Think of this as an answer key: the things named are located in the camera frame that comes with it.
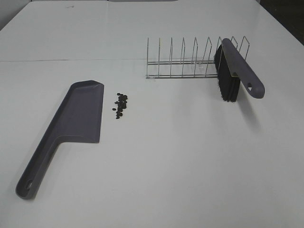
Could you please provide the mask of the grey brush black bristles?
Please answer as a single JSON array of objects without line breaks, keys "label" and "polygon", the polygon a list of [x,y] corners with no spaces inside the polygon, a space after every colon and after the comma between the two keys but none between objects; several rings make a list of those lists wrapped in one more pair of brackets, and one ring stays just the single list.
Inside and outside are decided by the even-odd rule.
[{"label": "grey brush black bristles", "polygon": [[218,85],[224,101],[235,102],[240,84],[243,84],[249,95],[262,99],[265,87],[246,60],[241,56],[232,41],[224,38],[214,55],[218,74]]}]

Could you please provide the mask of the grey plastic dustpan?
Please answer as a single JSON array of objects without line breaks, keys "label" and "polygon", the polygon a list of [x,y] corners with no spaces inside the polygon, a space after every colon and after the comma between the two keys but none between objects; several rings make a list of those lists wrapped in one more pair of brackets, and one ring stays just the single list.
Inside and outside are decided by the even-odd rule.
[{"label": "grey plastic dustpan", "polygon": [[16,185],[21,199],[35,197],[60,144],[100,141],[103,97],[104,85],[97,81],[70,86]]}]

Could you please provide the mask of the pile of coffee beans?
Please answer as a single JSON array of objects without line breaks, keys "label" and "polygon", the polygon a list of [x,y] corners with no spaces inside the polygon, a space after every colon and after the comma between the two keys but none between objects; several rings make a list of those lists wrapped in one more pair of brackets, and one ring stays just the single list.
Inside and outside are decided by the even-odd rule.
[{"label": "pile of coffee beans", "polygon": [[123,116],[123,111],[127,108],[128,96],[123,93],[117,93],[117,100],[115,101],[116,107],[112,108],[115,112],[115,118],[120,119]]}]

